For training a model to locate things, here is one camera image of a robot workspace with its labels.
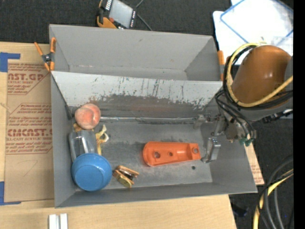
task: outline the white paper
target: white paper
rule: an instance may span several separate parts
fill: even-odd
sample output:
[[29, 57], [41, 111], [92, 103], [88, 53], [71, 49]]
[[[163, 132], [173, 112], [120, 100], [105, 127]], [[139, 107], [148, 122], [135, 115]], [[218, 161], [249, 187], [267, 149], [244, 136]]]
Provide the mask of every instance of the white paper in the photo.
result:
[[[232, 6], [239, 3], [241, 0], [231, 0]], [[238, 47], [245, 44], [245, 41], [242, 40], [234, 31], [232, 31], [226, 24], [224, 24], [220, 17], [223, 14], [223, 11], [215, 11], [213, 13], [213, 21], [215, 26], [215, 35], [218, 42], [219, 50], [223, 51], [224, 59], [230, 56]], [[274, 37], [271, 40], [271, 45], [276, 45], [291, 56], [293, 55], [293, 33], [288, 37], [284, 38], [276, 38]], [[241, 64], [242, 60], [245, 58], [247, 53], [244, 53], [239, 60], [236, 62], [237, 64]]]

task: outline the orange device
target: orange device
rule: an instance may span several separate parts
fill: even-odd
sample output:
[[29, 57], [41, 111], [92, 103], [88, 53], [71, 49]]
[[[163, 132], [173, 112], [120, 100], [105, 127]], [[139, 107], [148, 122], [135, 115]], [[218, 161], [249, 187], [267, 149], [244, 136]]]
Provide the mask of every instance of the orange device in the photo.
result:
[[201, 159], [197, 143], [148, 142], [143, 149], [143, 158], [149, 166]]

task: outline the peach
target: peach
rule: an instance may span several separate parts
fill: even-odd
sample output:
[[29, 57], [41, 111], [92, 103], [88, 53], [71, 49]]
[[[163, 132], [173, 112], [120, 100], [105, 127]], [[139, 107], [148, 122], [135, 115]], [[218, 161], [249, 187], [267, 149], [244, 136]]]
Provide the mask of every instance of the peach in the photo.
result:
[[93, 129], [97, 126], [101, 118], [101, 111], [94, 104], [85, 104], [75, 111], [76, 123], [85, 130]]

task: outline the blue bowl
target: blue bowl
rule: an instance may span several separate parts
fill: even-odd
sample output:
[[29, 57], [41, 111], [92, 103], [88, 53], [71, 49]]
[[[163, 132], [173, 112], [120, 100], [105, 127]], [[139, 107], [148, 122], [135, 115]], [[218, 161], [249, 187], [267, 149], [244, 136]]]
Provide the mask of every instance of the blue bowl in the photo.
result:
[[108, 185], [112, 169], [106, 158], [96, 153], [78, 156], [71, 167], [74, 182], [83, 190], [93, 192]]

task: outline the cardboard box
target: cardboard box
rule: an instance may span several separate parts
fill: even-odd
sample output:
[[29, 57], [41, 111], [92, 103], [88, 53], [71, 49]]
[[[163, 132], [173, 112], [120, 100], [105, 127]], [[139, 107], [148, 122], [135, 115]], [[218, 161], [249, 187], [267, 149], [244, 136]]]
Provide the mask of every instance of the cardboard box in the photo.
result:
[[[50, 50], [48, 44], [41, 48]], [[3, 117], [7, 116], [1, 119], [4, 201], [54, 198], [50, 73], [33, 43], [1, 42], [0, 52], [20, 57], [8, 59], [7, 71], [1, 73], [6, 86], [1, 107]]]
[[[51, 25], [53, 37], [55, 207], [256, 192], [244, 146], [224, 135], [216, 137], [221, 148], [211, 163], [147, 167], [142, 160], [148, 141], [196, 142], [207, 154], [219, 114], [213, 97], [222, 86], [211, 36]], [[107, 126], [102, 148], [112, 169], [140, 172], [132, 189], [114, 177], [94, 193], [74, 184], [68, 135], [71, 113], [85, 103], [101, 109], [95, 131]], [[207, 121], [194, 129], [200, 115]]]

